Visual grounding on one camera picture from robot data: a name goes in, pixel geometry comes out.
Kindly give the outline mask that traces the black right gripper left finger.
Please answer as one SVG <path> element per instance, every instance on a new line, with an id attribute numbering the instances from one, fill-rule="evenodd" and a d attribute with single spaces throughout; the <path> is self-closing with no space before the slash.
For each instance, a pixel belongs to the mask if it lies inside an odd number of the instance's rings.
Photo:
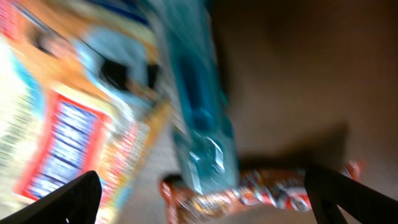
<path id="1" fill-rule="evenodd" d="M 102 194 L 100 178 L 84 173 L 29 206 L 1 220 L 1 224 L 94 224 Z"/>

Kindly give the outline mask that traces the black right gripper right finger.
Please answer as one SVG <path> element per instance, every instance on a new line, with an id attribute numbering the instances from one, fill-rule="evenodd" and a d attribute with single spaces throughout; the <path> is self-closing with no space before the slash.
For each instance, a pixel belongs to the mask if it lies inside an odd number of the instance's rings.
<path id="1" fill-rule="evenodd" d="M 306 170 L 305 189 L 316 221 L 346 224 L 341 209 L 360 223 L 397 223 L 397 201 L 325 167 Z"/>

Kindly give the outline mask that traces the orange red candy bar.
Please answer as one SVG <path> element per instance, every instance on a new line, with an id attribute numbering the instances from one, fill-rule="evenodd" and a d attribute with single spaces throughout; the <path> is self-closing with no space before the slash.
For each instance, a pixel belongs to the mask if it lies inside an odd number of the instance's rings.
<path id="1" fill-rule="evenodd" d="M 260 168 L 242 170 L 233 189 L 201 195 L 189 189 L 179 175 L 160 183 L 167 221 L 201 223 L 260 206 L 307 212 L 312 209 L 305 190 L 305 169 Z"/>

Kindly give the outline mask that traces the yellow white snack bag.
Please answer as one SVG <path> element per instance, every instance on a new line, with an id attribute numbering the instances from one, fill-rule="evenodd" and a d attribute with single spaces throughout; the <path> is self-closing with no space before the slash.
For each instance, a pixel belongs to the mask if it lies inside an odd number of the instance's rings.
<path id="1" fill-rule="evenodd" d="M 90 170 L 117 223 L 169 104 L 133 1 L 1 1 L 1 217 Z"/>

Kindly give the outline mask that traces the blue Listerine mouthwash bottle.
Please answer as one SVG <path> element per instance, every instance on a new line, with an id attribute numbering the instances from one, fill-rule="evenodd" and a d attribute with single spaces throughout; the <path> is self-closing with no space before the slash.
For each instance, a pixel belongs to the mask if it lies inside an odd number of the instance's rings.
<path id="1" fill-rule="evenodd" d="M 199 194 L 238 185 L 233 127 L 223 92 L 205 1 L 144 1 L 164 67 L 174 77 L 182 127 L 173 133 L 184 182 Z"/>

